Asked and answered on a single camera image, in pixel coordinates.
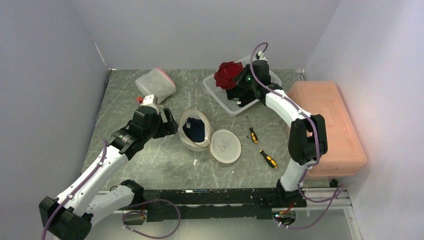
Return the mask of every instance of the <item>yellow and black screwdriver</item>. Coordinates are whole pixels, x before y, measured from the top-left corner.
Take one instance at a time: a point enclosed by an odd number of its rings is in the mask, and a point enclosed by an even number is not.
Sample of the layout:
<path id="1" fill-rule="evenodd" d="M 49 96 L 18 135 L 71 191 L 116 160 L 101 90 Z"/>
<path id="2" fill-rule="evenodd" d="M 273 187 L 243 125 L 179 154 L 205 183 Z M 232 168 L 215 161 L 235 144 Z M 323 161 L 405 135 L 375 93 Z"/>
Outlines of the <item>yellow and black screwdriver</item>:
<path id="1" fill-rule="evenodd" d="M 249 130 L 250 130 L 250 135 L 252 136 L 252 140 L 253 143 L 258 143 L 258 136 L 256 135 L 255 131 L 253 131 L 253 127 L 251 125 L 251 122 L 249 121 L 248 116 L 246 116 L 247 122 L 249 123 Z"/>
<path id="2" fill-rule="evenodd" d="M 264 152 L 264 150 L 262 150 L 262 149 L 260 149 L 258 146 L 256 146 L 256 144 L 252 141 L 252 139 L 250 139 L 250 137 L 246 136 L 246 138 L 248 138 L 248 139 L 251 141 L 251 143 L 252 143 L 252 144 L 253 144 L 253 145 L 254 145 L 257 149 L 259 149 L 259 153 L 262 155 L 262 157 L 265 159 L 266 163 L 268 163 L 268 165 L 269 165 L 271 168 L 276 169 L 276 168 L 278 167 L 278 165 L 277 165 L 276 161 L 275 161 L 272 157 L 270 157 L 268 154 L 266 154 L 266 153 Z"/>

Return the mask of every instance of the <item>orange plastic box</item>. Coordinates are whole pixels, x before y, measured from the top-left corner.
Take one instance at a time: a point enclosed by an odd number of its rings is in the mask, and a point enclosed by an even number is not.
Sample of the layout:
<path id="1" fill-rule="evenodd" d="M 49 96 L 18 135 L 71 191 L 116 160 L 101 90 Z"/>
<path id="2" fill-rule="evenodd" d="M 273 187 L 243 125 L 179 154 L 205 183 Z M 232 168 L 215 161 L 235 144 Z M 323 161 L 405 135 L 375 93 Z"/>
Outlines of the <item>orange plastic box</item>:
<path id="1" fill-rule="evenodd" d="M 309 179 L 355 175 L 367 158 L 336 84 L 297 81 L 287 95 L 306 111 L 321 114 L 325 119 L 328 152 L 309 171 Z"/>

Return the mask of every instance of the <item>gray wall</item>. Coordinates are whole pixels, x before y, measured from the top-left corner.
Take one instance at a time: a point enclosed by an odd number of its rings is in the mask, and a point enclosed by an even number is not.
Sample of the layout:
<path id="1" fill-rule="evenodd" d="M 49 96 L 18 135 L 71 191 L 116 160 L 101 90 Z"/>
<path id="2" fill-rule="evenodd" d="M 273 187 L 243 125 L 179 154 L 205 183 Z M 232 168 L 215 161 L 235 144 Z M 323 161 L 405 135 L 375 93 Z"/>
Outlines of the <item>gray wall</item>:
<path id="1" fill-rule="evenodd" d="M 304 69 L 340 0 L 72 0 L 114 69 L 215 69 L 264 41 Z"/>
<path id="2" fill-rule="evenodd" d="M 80 174 L 107 68 L 68 0 L 0 0 L 0 239 L 39 239 L 38 204 Z"/>
<path id="3" fill-rule="evenodd" d="M 366 240 L 424 236 L 423 9 L 342 0 L 306 67 L 337 82 L 368 157 L 344 179 Z"/>

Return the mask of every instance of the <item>perforated basket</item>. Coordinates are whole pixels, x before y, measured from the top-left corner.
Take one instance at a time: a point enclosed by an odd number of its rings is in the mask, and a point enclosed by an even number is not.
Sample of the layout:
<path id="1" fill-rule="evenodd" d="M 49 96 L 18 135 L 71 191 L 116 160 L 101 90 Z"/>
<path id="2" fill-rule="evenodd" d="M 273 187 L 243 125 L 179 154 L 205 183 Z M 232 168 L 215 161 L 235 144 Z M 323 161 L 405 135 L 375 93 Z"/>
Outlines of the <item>perforated basket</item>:
<path id="1" fill-rule="evenodd" d="M 250 63 L 250 56 L 244 57 L 243 59 L 238 60 L 237 63 L 238 62 L 241 62 L 241 64 L 243 65 L 243 68 L 244 68 L 244 67 L 246 67 L 247 64 Z M 269 75 L 271 76 L 271 82 L 272 83 L 278 84 L 279 86 L 281 86 L 283 84 L 281 79 L 279 79 L 279 77 L 277 77 L 277 75 L 275 73 L 273 73 L 273 71 L 269 70 Z M 259 101 L 259 100 L 256 99 L 256 100 L 253 100 L 252 102 L 250 102 L 249 104 L 247 104 L 244 107 L 239 107 L 237 105 L 236 101 L 228 100 L 227 92 L 224 89 L 217 86 L 217 82 L 215 81 L 213 74 L 206 77 L 203 80 L 203 85 L 206 87 L 206 90 L 210 93 L 210 95 L 212 95 L 212 97 L 219 103 L 219 105 L 221 105 L 221 107 L 224 108 L 224 110 L 231 117 L 235 117 L 235 116 L 239 115 L 241 112 L 248 109 L 250 106 L 252 106 L 253 104 L 255 104 Z"/>

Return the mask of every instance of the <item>dark blue cloth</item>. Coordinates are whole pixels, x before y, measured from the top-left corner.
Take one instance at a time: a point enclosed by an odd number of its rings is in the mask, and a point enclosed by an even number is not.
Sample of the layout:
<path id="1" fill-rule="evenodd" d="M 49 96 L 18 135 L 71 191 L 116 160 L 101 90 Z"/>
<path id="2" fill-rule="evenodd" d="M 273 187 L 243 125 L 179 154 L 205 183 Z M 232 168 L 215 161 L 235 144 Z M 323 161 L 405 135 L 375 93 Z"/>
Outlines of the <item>dark blue cloth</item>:
<path id="1" fill-rule="evenodd" d="M 205 141 L 205 123 L 200 119 L 189 117 L 187 122 L 182 126 L 185 135 L 195 143 Z"/>

